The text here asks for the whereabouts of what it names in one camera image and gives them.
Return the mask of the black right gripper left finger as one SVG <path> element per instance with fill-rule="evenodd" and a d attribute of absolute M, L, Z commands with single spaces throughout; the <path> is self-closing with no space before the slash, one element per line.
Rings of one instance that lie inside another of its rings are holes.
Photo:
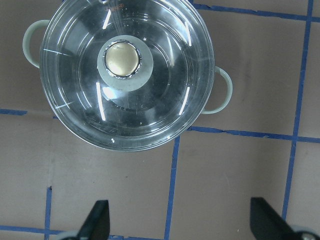
<path fill-rule="evenodd" d="M 98 200 L 77 233 L 78 240 L 108 240 L 110 211 L 108 200 Z"/>

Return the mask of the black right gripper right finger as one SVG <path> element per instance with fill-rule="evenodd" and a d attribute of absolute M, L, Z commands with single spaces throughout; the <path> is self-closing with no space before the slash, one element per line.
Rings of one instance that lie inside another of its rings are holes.
<path fill-rule="evenodd" d="M 250 230 L 256 240 L 295 240 L 296 233 L 263 197 L 250 199 Z"/>

